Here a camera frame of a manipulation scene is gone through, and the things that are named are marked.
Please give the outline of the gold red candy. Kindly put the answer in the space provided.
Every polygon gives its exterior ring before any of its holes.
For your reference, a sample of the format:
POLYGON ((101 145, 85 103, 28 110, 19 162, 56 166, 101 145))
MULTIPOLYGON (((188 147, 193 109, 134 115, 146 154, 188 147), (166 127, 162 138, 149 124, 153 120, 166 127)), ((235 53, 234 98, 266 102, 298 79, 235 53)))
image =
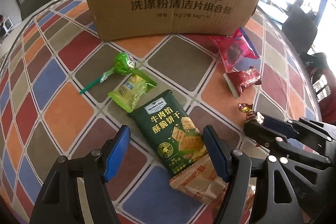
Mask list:
POLYGON ((252 104, 248 103, 239 103, 238 104, 238 110, 240 112, 245 113, 246 118, 245 121, 256 121, 258 124, 263 124, 264 123, 264 116, 253 109, 252 104))

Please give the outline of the dark green cracker packet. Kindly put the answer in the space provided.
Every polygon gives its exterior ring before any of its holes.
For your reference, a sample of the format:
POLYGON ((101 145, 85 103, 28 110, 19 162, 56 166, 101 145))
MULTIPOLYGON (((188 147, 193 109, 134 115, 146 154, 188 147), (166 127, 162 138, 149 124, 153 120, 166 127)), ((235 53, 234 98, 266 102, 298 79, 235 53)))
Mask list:
POLYGON ((172 176, 207 154, 202 133, 171 90, 159 94, 129 116, 172 176))

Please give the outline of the green lollipop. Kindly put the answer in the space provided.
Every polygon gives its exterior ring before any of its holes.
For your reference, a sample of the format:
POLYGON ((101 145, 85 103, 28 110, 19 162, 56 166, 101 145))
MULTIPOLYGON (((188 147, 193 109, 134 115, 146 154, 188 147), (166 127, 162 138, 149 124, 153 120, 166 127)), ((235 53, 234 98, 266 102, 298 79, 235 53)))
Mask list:
POLYGON ((85 86, 79 94, 83 94, 86 91, 90 90, 92 87, 94 87, 97 84, 103 83, 105 80, 107 80, 111 75, 118 74, 122 76, 129 75, 136 69, 136 62, 132 55, 126 52, 119 53, 115 58, 113 62, 113 66, 108 71, 105 71, 100 77, 92 81, 90 84, 85 86))

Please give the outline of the beige cracker packet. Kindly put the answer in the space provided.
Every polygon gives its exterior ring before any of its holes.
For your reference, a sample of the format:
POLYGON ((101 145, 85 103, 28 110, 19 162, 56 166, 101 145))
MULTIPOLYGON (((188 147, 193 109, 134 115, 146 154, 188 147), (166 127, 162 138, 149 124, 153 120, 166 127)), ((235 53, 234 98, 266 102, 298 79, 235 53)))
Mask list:
POLYGON ((173 189, 215 209, 220 208, 228 189, 228 183, 217 175, 209 155, 173 177, 169 184, 173 189))

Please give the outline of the dark red snack packet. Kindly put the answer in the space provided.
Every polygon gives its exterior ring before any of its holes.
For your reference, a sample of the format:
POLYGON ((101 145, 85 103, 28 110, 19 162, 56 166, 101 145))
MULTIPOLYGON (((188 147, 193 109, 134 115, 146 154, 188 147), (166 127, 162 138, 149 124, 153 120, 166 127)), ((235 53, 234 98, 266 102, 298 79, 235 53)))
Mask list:
POLYGON ((235 99, 239 98, 247 88, 261 85, 261 75, 252 66, 244 71, 224 73, 223 77, 235 99))

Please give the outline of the light green snack packet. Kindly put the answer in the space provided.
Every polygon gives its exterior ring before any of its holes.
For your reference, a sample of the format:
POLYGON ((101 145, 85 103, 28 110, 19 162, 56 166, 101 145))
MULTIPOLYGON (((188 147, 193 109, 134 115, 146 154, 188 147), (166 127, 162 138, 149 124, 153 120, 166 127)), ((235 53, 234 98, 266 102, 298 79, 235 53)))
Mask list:
POLYGON ((155 88, 157 83, 143 71, 135 69, 131 77, 118 89, 109 92, 108 96, 126 112, 135 110, 142 95, 155 88))

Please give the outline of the pink clear-window snack bag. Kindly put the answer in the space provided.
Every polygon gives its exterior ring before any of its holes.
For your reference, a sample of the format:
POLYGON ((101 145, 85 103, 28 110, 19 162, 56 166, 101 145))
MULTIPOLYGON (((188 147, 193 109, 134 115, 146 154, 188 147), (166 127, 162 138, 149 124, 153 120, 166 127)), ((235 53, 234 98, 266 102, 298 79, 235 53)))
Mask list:
POLYGON ((238 28, 232 36, 208 36, 217 47, 224 72, 228 73, 244 58, 257 60, 259 54, 253 43, 242 28, 238 28))

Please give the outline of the dark grey chair right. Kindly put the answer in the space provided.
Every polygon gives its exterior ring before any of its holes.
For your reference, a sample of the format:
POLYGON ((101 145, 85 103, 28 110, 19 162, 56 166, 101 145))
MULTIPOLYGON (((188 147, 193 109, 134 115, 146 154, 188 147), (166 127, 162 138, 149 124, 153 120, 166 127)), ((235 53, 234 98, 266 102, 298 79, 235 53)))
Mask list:
POLYGON ((282 32, 298 54, 308 52, 317 31, 317 26, 298 5, 291 7, 288 19, 282 25, 282 32))

